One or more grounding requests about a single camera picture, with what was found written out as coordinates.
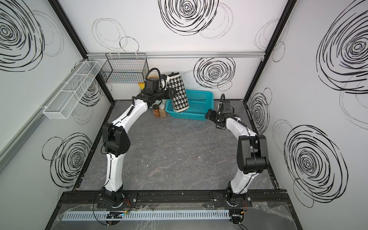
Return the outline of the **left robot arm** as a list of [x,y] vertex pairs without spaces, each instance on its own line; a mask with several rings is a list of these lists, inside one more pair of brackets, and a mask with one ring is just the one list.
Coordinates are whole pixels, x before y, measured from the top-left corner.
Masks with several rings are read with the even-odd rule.
[[113,208],[118,208],[124,203],[122,169],[125,154],[131,145],[128,137],[130,128],[156,101],[171,99],[177,94],[177,90],[168,86],[170,77],[166,75],[162,75],[162,77],[163,80],[147,79],[145,88],[137,96],[132,97],[130,107],[112,123],[103,125],[103,147],[107,156],[103,198]]

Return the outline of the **black white patterned knit scarf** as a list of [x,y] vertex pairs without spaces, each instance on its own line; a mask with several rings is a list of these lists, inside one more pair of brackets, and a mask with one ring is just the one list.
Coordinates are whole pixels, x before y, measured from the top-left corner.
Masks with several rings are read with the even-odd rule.
[[180,73],[171,73],[168,75],[168,87],[176,89],[178,94],[174,99],[171,99],[173,110],[177,113],[184,112],[189,108],[189,101],[186,95],[183,79]]

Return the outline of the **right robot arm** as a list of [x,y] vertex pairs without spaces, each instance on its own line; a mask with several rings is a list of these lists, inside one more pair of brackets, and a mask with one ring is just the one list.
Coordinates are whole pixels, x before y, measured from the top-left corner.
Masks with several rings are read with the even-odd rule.
[[221,99],[216,110],[208,110],[205,119],[215,123],[216,128],[227,129],[238,139],[236,163],[238,171],[229,182],[226,199],[231,207],[248,205],[249,186],[269,165],[267,140],[258,135],[235,114],[230,101]]

